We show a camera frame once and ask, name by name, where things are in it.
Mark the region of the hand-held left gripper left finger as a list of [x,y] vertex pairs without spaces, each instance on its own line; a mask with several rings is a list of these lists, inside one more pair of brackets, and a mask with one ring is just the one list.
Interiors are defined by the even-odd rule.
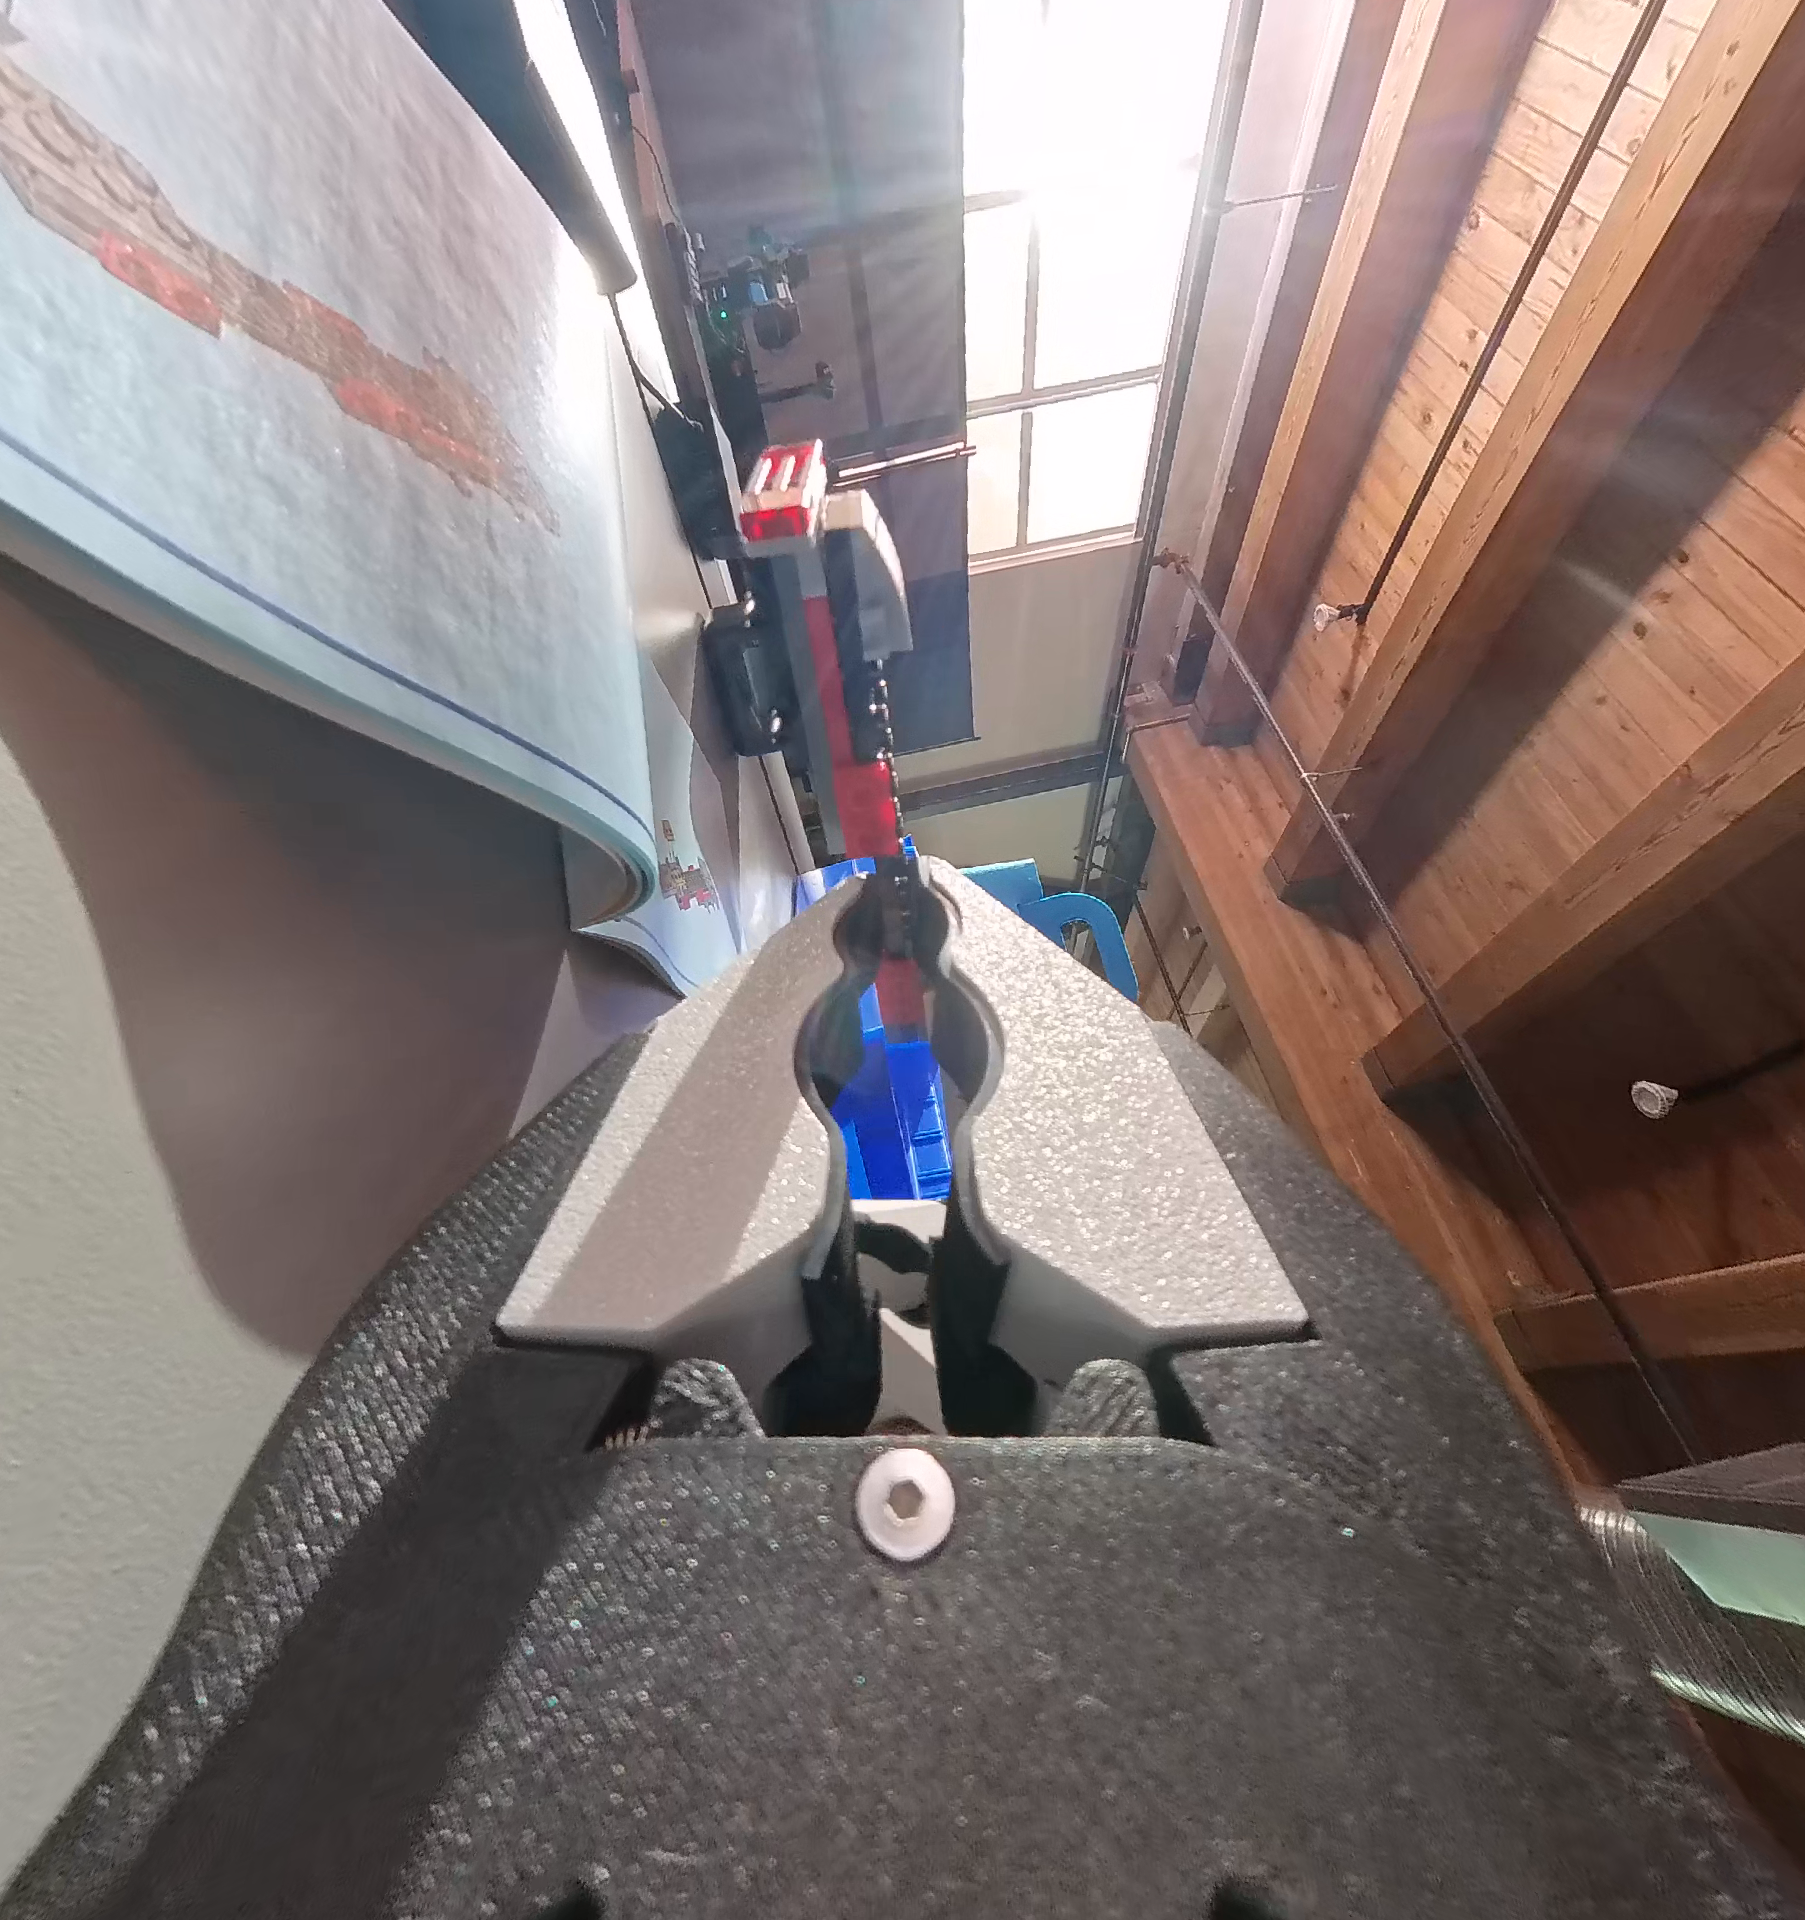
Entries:
[[861,1037],[873,879],[855,877],[654,1023],[495,1322],[525,1350],[723,1364],[774,1428],[866,1428],[873,1302],[829,1013]]

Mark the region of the black box device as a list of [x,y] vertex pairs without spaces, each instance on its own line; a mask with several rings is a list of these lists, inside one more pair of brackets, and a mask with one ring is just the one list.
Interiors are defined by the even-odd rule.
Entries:
[[783,640],[765,627],[752,594],[710,613],[700,652],[730,750],[747,758],[783,755],[794,692]]

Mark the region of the blue plastic bin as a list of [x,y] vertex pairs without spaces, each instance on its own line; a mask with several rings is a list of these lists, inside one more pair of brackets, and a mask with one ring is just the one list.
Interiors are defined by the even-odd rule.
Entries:
[[944,1055],[962,1037],[948,955],[957,912],[914,841],[796,877],[793,907],[829,907],[840,981],[821,999],[810,1069],[865,1203],[947,1203],[955,1120]]

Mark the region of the teal carry case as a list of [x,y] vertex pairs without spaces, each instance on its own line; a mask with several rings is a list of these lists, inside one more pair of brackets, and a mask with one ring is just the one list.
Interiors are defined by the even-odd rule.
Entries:
[[1088,935],[1103,978],[1118,995],[1138,1002],[1138,977],[1122,925],[1105,901],[1078,891],[1047,892],[1039,867],[1031,858],[968,867],[962,869],[962,877],[1056,948],[1065,948],[1074,932]]

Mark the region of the long toy brick assembly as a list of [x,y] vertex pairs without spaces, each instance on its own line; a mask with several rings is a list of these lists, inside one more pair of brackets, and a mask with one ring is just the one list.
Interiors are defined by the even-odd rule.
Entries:
[[750,581],[770,589],[770,630],[794,691],[796,740],[830,858],[866,858],[883,887],[876,1002],[895,1041],[926,1035],[914,970],[914,852],[895,776],[886,668],[914,646],[906,579],[870,493],[830,489],[824,446],[766,444],[741,487]]

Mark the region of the toy brick instruction booklet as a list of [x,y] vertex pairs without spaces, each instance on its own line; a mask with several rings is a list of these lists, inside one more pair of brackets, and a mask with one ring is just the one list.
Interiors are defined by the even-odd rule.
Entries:
[[553,825],[689,995],[743,939],[647,375],[386,5],[0,5],[0,552]]

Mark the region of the bright window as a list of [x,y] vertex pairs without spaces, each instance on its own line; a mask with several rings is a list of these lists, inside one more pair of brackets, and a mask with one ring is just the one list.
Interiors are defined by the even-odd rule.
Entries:
[[1138,527],[1228,13],[962,9],[974,565]]

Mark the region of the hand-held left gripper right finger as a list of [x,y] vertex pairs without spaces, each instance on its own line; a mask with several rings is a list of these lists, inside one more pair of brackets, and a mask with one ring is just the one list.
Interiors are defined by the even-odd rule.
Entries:
[[1309,1311],[1140,1010],[951,865],[917,865],[955,1095],[929,1281],[944,1428],[1036,1428],[1082,1367],[1311,1338]]

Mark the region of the silver ventilation duct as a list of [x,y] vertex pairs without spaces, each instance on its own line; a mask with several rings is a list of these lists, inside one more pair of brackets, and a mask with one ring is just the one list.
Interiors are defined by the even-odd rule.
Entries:
[[1805,1443],[1583,1491],[1576,1509],[1664,1690],[1805,1751]]

